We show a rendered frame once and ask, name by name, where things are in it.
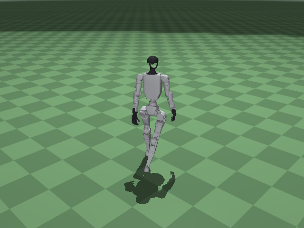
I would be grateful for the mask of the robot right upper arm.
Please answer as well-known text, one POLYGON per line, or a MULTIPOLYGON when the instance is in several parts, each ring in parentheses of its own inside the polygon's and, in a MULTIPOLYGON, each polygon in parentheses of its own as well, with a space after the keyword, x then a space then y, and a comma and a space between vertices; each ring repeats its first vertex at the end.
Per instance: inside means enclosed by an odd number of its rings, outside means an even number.
POLYGON ((165 90, 165 95, 166 97, 169 97, 169 92, 170 92, 170 83, 169 83, 169 77, 168 75, 161 75, 161 80, 164 85, 164 90, 165 90))

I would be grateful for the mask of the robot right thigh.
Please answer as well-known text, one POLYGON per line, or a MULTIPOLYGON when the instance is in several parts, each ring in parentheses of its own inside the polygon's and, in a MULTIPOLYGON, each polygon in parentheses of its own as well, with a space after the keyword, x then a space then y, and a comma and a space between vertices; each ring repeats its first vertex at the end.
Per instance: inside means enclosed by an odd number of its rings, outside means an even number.
POLYGON ((157 110, 156 115, 157 115, 157 121, 155 123, 154 135, 150 141, 150 144, 152 144, 152 146, 155 146, 156 140, 159 139, 167 117, 166 113, 161 110, 157 110))

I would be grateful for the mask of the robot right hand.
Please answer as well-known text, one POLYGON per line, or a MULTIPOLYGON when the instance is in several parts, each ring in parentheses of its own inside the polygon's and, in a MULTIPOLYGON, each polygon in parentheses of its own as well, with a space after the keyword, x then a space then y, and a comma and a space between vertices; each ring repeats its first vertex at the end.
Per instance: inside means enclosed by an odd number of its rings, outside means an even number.
POLYGON ((175 120, 175 116, 176 116, 176 110, 175 109, 172 109, 172 114, 173 114, 173 117, 171 117, 171 121, 174 121, 175 120))

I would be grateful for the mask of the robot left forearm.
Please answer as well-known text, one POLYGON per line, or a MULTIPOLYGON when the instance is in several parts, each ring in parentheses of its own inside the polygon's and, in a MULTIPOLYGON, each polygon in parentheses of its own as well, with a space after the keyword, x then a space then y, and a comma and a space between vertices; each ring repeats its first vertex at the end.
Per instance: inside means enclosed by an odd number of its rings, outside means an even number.
POLYGON ((139 97, 136 97, 136 91, 134 91, 133 96, 133 108, 135 108, 135 112, 138 112, 139 97))

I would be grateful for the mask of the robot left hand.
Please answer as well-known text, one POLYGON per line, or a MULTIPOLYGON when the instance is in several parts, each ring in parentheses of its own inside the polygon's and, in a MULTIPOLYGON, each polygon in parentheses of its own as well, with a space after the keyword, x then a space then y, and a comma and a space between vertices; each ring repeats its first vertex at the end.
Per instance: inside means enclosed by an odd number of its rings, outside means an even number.
POLYGON ((137 120, 139 121, 139 119, 137 118, 137 113, 138 112, 135 112, 135 108, 133 108, 133 115, 132 115, 132 123, 134 124, 134 125, 139 125, 138 123, 137 123, 137 120))

